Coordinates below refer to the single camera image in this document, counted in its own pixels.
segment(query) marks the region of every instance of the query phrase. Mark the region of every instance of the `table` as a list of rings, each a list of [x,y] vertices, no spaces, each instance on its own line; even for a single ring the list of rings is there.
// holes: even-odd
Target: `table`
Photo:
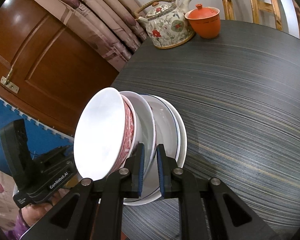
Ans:
[[[283,239],[300,226],[300,40],[222,21],[219,36],[173,49],[147,39],[113,87],[158,95],[181,114],[185,169],[221,178]],[[179,239],[178,200],[125,206],[131,240]]]

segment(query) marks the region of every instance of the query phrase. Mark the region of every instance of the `purple clothing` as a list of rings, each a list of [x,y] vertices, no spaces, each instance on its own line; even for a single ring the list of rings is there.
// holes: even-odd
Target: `purple clothing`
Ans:
[[[20,237],[29,229],[30,227],[24,221],[21,213],[21,209],[19,210],[19,215],[17,216],[16,225],[13,230],[5,232],[6,236],[9,240],[19,240]]]

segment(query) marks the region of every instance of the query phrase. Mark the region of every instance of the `red flower pattern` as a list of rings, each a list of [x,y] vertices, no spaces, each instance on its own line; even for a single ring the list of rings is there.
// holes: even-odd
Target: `red flower pattern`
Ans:
[[[153,30],[152,31],[152,35],[156,38],[160,38],[161,37],[161,34],[157,31],[157,30]]]

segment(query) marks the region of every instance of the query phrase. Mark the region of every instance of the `curtain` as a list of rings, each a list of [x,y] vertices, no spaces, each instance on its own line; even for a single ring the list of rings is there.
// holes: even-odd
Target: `curtain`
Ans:
[[[147,34],[134,0],[35,0],[120,71]]]

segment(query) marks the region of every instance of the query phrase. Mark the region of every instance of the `teapot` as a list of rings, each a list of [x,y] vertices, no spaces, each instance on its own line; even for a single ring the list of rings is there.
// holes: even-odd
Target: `teapot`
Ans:
[[[189,41],[195,34],[185,14],[189,11],[191,0],[153,0],[135,11],[136,20],[145,23],[146,31],[153,44],[159,49],[169,49]],[[139,13],[152,5],[146,17]]]

